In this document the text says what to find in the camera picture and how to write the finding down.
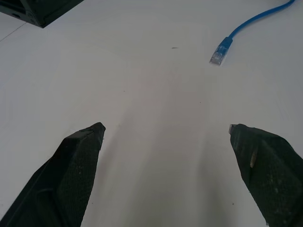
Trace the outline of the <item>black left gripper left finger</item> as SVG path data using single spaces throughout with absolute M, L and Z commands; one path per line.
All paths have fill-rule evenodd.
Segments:
M 105 130 L 98 122 L 66 137 L 34 172 L 0 220 L 0 227 L 80 227 Z

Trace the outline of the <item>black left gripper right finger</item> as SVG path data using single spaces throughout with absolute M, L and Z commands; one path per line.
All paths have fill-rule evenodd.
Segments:
M 232 124 L 241 177 L 269 227 L 303 227 L 303 159 L 284 138 Z

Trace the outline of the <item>black device box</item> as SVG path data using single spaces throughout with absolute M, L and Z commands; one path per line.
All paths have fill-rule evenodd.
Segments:
M 0 12 L 44 28 L 83 1 L 0 0 Z

